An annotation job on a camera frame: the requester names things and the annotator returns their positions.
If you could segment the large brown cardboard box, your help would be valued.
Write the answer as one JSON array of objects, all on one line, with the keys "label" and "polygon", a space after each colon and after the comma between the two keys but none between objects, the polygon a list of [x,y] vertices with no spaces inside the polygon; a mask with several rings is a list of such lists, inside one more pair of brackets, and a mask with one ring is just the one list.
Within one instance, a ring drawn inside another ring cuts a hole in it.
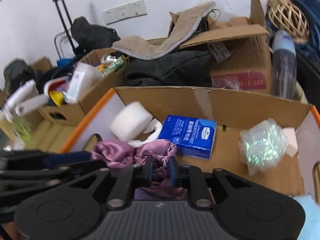
[{"label": "large brown cardboard box", "polygon": [[251,0],[249,17],[222,22],[219,11],[208,16],[209,29],[179,46],[184,50],[209,50],[213,87],[270,93],[272,63],[268,31],[260,0]]}]

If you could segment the white wall socket panel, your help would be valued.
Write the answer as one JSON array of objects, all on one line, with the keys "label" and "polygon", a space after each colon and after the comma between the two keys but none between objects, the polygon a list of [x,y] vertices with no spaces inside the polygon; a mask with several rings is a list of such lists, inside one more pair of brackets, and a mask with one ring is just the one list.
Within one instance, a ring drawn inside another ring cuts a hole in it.
[{"label": "white wall socket panel", "polygon": [[106,25],[147,15],[145,0],[136,0],[103,11]]}]

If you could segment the dark blue satin cloth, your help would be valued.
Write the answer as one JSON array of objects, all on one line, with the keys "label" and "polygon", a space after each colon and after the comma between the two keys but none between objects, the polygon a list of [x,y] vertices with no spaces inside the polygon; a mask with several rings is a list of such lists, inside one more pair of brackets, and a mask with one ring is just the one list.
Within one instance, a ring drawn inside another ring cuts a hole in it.
[{"label": "dark blue satin cloth", "polygon": [[319,63],[319,0],[268,0],[266,24],[286,31],[308,58]]}]

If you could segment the orange-rimmed cardboard tray box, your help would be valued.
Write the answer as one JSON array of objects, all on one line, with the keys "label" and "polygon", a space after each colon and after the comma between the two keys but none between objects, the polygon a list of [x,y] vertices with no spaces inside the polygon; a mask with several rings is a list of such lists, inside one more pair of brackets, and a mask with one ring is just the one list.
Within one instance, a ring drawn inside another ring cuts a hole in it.
[{"label": "orange-rimmed cardboard tray box", "polygon": [[120,87],[84,117],[63,152],[102,137],[94,152],[123,168],[175,155],[203,172],[218,168],[288,196],[315,194],[319,114],[296,100],[227,89]]}]

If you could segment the light blue plush toy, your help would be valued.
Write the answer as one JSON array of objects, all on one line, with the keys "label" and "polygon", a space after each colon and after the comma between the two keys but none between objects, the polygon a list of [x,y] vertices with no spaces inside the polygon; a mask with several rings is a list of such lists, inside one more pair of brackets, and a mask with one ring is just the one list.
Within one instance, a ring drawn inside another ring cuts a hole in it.
[{"label": "light blue plush toy", "polygon": [[298,240],[320,240],[320,207],[310,196],[293,197],[305,212],[305,223]]}]

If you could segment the iridescent glitter plastic bag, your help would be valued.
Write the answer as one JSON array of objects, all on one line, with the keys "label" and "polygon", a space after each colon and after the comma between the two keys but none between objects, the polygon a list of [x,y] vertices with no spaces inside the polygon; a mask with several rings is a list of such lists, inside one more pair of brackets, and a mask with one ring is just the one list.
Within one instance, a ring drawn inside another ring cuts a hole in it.
[{"label": "iridescent glitter plastic bag", "polygon": [[288,145],[283,129],[269,118],[240,132],[240,160],[247,166],[249,175],[263,173],[280,163]]}]

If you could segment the white wedge sponge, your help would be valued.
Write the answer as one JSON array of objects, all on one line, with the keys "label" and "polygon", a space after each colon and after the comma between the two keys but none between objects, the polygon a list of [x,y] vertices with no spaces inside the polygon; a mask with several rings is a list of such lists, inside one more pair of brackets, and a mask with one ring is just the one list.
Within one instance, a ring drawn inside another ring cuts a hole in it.
[{"label": "white wedge sponge", "polygon": [[286,154],[290,157],[294,157],[298,153],[298,142],[296,137],[296,131],[293,127],[283,128],[283,132],[287,136],[288,146],[286,149]]}]

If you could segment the woven rattan ball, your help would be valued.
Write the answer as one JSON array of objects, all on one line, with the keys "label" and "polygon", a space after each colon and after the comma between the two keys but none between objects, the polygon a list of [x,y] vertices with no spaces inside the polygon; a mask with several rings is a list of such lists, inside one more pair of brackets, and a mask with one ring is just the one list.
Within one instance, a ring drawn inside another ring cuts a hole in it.
[{"label": "woven rattan ball", "polygon": [[268,0],[267,18],[277,29],[284,30],[297,44],[309,41],[310,28],[303,12],[290,0]]}]

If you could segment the blue-capped water bottle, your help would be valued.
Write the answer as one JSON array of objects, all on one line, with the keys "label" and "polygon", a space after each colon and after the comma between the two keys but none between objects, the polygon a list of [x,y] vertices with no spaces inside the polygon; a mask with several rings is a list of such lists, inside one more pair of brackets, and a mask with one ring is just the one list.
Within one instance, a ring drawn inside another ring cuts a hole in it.
[{"label": "blue-capped water bottle", "polygon": [[295,44],[284,30],[276,32],[272,43],[271,94],[292,99],[297,81],[297,57]]}]

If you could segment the small open cardboard box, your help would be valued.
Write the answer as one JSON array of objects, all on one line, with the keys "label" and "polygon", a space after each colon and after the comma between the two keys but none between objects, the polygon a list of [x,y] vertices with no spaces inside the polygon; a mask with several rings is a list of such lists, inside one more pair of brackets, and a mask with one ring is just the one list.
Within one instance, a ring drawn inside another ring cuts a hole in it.
[{"label": "small open cardboard box", "polygon": [[54,124],[78,125],[110,88],[124,85],[124,70],[122,67],[117,71],[110,71],[101,81],[89,88],[76,103],[61,107],[42,106],[39,108],[40,114]]}]

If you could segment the pink satin cloth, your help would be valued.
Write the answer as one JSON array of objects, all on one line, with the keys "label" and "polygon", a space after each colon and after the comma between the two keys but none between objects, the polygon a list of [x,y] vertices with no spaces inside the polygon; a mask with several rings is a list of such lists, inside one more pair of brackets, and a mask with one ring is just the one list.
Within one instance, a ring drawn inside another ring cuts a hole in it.
[{"label": "pink satin cloth", "polygon": [[169,158],[177,153],[177,147],[165,139],[157,139],[140,147],[133,147],[120,140],[98,142],[91,152],[92,159],[102,160],[108,168],[122,169],[126,166],[144,165],[148,157],[153,157],[152,185],[135,190],[137,200],[187,199],[188,191],[172,187],[169,178]]}]

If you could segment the dark green backpack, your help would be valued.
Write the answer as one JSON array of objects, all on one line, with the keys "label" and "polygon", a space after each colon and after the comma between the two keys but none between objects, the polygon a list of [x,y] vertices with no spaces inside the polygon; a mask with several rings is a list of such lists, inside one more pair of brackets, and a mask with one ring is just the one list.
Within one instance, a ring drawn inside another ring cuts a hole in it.
[{"label": "dark green backpack", "polygon": [[4,69],[5,93],[7,98],[27,81],[35,78],[35,69],[22,59],[15,59]]}]

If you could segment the white plastic bottle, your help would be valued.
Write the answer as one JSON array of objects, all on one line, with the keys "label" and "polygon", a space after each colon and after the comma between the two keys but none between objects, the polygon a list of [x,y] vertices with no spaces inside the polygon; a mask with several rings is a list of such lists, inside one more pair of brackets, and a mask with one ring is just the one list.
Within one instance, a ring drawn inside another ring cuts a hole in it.
[{"label": "white plastic bottle", "polygon": [[18,88],[6,101],[2,112],[8,120],[13,116],[25,116],[39,107],[47,105],[49,96],[40,94],[34,80],[27,81]]}]

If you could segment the black folded garment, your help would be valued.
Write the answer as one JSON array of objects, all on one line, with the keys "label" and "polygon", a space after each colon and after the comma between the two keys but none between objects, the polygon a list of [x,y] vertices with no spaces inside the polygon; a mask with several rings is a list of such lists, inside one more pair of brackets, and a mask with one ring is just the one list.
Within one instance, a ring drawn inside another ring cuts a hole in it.
[{"label": "black folded garment", "polygon": [[211,87],[208,51],[178,51],[156,60],[135,59],[124,70],[125,86]]}]

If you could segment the blue tissue pack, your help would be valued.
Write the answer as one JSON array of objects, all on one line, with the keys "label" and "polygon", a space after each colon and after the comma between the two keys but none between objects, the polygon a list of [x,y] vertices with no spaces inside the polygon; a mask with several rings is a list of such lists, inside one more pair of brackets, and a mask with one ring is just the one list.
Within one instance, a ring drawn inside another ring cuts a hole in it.
[{"label": "blue tissue pack", "polygon": [[210,160],[216,128],[213,120],[168,115],[158,139],[175,144],[178,155]]}]

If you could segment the black bag on trolley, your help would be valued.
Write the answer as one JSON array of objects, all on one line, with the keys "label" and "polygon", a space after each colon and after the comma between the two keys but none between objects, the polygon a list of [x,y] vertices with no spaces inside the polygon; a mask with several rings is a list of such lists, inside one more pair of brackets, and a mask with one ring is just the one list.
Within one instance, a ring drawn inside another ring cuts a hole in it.
[{"label": "black bag on trolley", "polygon": [[111,48],[120,37],[113,28],[103,25],[90,24],[81,16],[76,18],[71,26],[71,33],[78,45],[89,53],[96,49]]}]

